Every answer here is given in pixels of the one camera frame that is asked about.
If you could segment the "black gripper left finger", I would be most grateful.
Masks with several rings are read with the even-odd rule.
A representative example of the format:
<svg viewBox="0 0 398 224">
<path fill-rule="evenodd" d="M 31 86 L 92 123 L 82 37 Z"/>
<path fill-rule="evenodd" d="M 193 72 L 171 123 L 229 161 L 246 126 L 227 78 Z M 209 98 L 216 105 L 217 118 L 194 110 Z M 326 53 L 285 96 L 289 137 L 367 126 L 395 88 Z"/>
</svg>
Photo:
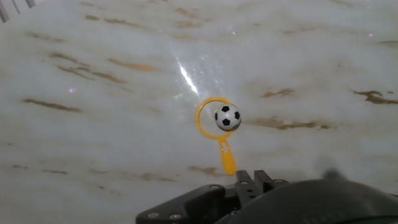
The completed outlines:
<svg viewBox="0 0 398 224">
<path fill-rule="evenodd" d="M 228 223 L 258 196 L 254 179 L 245 170 L 232 185 L 208 184 L 141 212 L 136 224 Z"/>
</svg>

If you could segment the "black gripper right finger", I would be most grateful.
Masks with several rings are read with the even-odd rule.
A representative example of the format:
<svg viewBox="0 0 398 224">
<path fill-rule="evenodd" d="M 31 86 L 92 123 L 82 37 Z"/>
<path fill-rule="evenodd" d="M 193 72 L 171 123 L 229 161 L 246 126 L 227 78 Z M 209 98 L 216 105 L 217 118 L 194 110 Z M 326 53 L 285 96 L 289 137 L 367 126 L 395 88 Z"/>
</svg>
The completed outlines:
<svg viewBox="0 0 398 224">
<path fill-rule="evenodd" d="M 289 182 L 286 180 L 272 179 L 263 170 L 255 170 L 254 171 L 254 182 L 262 194 L 264 194 L 270 190 L 274 190 L 283 185 L 289 184 Z"/>
</svg>

